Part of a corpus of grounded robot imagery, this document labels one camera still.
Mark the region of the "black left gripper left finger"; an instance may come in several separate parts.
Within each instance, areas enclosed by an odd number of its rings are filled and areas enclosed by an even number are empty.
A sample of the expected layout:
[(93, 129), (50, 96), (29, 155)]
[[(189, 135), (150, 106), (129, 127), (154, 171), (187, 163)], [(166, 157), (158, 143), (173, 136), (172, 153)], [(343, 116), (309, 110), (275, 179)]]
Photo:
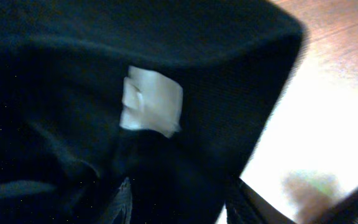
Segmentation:
[(98, 224), (130, 224), (131, 218), (132, 189), (130, 179), (126, 177), (98, 218)]

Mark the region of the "black t-shirt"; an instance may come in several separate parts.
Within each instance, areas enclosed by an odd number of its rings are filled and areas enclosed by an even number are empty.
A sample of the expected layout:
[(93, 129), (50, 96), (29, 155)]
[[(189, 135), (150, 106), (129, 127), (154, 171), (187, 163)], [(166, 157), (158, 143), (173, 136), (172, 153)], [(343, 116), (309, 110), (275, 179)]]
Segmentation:
[(301, 49), (270, 1), (0, 0), (0, 223), (215, 223)]

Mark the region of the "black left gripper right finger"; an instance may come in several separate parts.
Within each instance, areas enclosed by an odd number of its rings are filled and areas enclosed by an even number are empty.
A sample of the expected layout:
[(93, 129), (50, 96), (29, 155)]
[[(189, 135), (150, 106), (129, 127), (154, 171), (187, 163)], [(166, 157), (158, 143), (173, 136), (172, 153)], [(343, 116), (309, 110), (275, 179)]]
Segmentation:
[(225, 191), (228, 224), (294, 224), (238, 177), (227, 179)]

